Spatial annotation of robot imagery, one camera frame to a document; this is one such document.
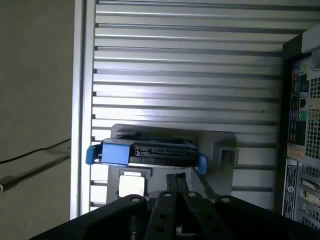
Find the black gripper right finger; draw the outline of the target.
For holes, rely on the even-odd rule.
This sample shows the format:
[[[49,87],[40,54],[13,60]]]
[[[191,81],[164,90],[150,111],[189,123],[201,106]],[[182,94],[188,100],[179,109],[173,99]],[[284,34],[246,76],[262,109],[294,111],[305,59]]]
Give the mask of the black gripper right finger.
[[[185,173],[176,185],[190,216],[187,228],[196,229],[202,240],[318,240],[319,230],[287,219],[230,195],[213,201],[189,190]]]

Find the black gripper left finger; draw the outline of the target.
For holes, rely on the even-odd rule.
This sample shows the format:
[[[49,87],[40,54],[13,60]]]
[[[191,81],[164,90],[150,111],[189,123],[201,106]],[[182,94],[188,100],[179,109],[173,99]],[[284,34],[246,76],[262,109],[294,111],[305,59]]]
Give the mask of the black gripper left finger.
[[[176,175],[166,176],[166,191],[147,200],[137,194],[58,225],[35,240],[161,240],[176,234]]]

